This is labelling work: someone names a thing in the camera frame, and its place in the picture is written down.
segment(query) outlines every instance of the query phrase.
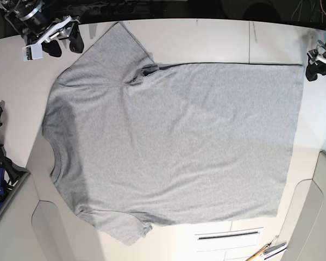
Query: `air vent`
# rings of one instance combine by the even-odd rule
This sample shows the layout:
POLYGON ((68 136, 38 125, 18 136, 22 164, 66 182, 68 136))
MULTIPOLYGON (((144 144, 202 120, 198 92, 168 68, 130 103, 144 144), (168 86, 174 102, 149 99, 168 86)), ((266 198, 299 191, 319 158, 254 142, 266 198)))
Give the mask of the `air vent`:
POLYGON ((197 251, 227 250, 256 246, 261 239, 263 228, 226 233, 199 234, 197 251))

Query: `wire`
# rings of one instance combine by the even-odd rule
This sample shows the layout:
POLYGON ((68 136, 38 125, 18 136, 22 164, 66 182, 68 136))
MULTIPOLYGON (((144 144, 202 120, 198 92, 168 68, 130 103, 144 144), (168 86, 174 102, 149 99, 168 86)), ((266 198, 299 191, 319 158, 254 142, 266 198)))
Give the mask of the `wire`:
POLYGON ((312 22, 315 19, 315 8, 316 8, 316 2, 313 4, 312 8, 311 8, 311 13, 310 13, 310 18, 309 18, 309 22, 312 22))
POLYGON ((299 16, 298 16, 298 22, 299 22, 299 20, 300 20, 300 13, 302 13, 302 6, 303 6, 303 2, 302 2, 302 4, 300 5, 299 16))
POLYGON ((322 13, 326 16, 326 12, 325 12, 324 8, 322 7, 322 0, 320 0, 320 7, 321 7, 322 13))
POLYGON ((297 12, 299 6, 302 5, 302 4, 303 4, 303 0, 300 0, 299 3, 298 3, 298 5, 297 5, 297 7, 296 7, 296 9, 293 11, 293 13, 291 15, 291 21, 293 19, 294 14, 297 12))
POLYGON ((22 34, 14 25, 13 23, 9 20, 9 15, 14 11, 16 10, 16 8, 22 3, 22 0, 18 0, 18 2, 15 4, 14 7, 12 7, 6 14, 5 14, 5 19, 6 21, 9 22, 9 24, 13 27, 13 29, 18 33, 18 34, 22 34))

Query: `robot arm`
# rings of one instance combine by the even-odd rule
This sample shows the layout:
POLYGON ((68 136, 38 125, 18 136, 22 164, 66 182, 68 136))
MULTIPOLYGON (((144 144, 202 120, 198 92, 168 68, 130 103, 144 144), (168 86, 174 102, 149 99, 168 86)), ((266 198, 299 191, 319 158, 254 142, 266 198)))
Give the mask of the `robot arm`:
POLYGON ((70 40, 70 50, 82 53, 84 49, 78 24, 79 17, 55 17, 49 11, 52 0, 0 0, 5 19, 26 42, 23 60, 30 61, 43 57, 43 51, 53 57, 61 56, 61 48, 56 39, 70 40), (14 23, 13 15, 20 21, 20 29, 14 23))
POLYGON ((317 75, 326 75, 326 43, 318 40, 315 49, 308 51, 308 66, 305 71, 308 81, 317 79, 317 75))

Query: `white table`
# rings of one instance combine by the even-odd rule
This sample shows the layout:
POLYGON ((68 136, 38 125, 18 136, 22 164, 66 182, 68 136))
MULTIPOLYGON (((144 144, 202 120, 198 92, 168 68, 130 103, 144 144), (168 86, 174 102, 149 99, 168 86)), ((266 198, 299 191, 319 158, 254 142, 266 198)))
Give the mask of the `white table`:
MULTIPOLYGON (((85 50, 112 24, 80 26, 85 50)), ((326 39, 326 32, 319 30, 246 21, 169 19, 127 21, 125 25, 147 51, 152 53, 153 59, 161 64, 305 64, 307 50, 315 48, 318 38, 326 39)), ((4 141, 8 157, 16 164, 26 166, 41 126, 49 90, 56 77, 80 55, 61 45, 61 58, 46 55, 41 60, 24 63, 22 46, 23 40, 18 36, 0 40, 0 100, 6 102, 6 116, 3 117, 4 125, 0 128, 0 139, 4 141)), ((102 255, 99 254, 101 252, 108 261, 133 260, 139 257, 140 260, 164 261, 203 260, 207 257, 209 261, 213 261, 250 256, 254 249, 246 249, 241 254, 239 251, 218 251, 209 256, 205 253, 196 254, 191 235, 264 227, 260 245, 271 241, 274 235, 280 233, 297 184, 312 178, 318 153, 322 148, 326 149, 326 76, 319 76, 312 83, 304 80, 293 155, 277 217, 155 227, 146 240, 139 240, 132 247, 123 246, 105 233, 94 232, 88 224, 77 220, 70 213, 48 178, 53 168, 53 152, 40 136, 36 140, 28 167, 34 178, 38 198, 58 206, 77 260, 102 260, 102 255), (88 247, 85 233, 89 237, 98 237, 101 250, 96 255, 92 255, 94 248, 88 247)), ((309 187, 308 184, 303 184, 298 189, 300 200, 297 203, 297 212, 290 216, 293 224, 297 222, 297 213, 308 193, 307 186, 309 187)), ((290 230, 293 231, 293 228, 283 233, 282 240, 290 239, 290 230)))

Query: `gray t-shirt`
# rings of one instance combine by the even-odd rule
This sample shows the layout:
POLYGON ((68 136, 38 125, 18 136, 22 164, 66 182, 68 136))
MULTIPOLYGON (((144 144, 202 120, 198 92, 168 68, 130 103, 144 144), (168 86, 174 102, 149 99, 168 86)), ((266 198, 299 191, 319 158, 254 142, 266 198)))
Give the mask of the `gray t-shirt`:
POLYGON ((302 91, 296 65, 160 69, 117 23, 52 87, 52 181, 79 218, 127 245, 152 223, 275 216, 302 91))

